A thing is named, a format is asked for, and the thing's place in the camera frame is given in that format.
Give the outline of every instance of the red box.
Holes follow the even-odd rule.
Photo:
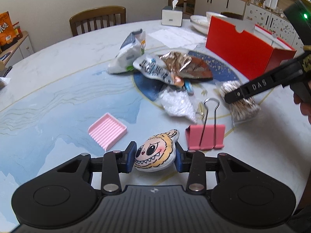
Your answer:
[[[206,48],[249,80],[292,59],[296,50],[250,21],[212,17]]]

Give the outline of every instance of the orange snack bag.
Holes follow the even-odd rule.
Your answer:
[[[0,14],[0,46],[5,45],[7,42],[16,37],[14,28],[9,16],[9,12]]]

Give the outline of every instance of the marble tabletop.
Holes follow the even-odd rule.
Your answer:
[[[189,20],[183,29],[194,31]],[[164,54],[170,49],[148,36],[167,29],[160,21],[145,21],[85,33],[43,49],[13,66],[11,82],[0,91],[0,232],[17,224],[10,206],[15,189],[55,166],[88,152],[104,154],[88,135],[88,127],[106,112],[118,118],[128,133],[113,147],[124,150],[130,141],[140,146],[152,135],[178,129],[179,143],[186,149],[184,131],[191,124],[185,118],[169,117],[159,104],[139,86],[141,78],[131,73],[109,75],[107,65],[116,56],[127,35],[146,31],[146,52]],[[195,51],[215,62],[216,79],[246,78],[199,44]],[[215,82],[194,87],[204,100],[218,97]],[[299,203],[311,167],[311,126],[293,103],[289,88],[277,87],[257,95],[261,111],[257,118],[233,128],[229,110],[223,104],[217,122],[226,125],[225,147],[206,151],[207,156],[227,152],[288,185]],[[216,185],[215,173],[207,172],[207,187]],[[144,173],[136,169],[120,174],[122,185],[186,184],[187,173],[177,174],[174,166]],[[100,174],[92,186],[100,187]]]

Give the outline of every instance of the bag of cotton swabs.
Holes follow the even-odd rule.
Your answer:
[[[217,89],[222,98],[224,98],[225,94],[239,88],[240,85],[240,82],[237,80],[216,83]],[[233,124],[236,125],[255,118],[260,107],[254,101],[254,98],[251,97],[229,104],[229,109],[231,111]]]

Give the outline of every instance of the cartoon face plush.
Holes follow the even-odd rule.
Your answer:
[[[139,171],[155,172],[169,167],[176,158],[178,130],[150,137],[135,154],[134,166]]]

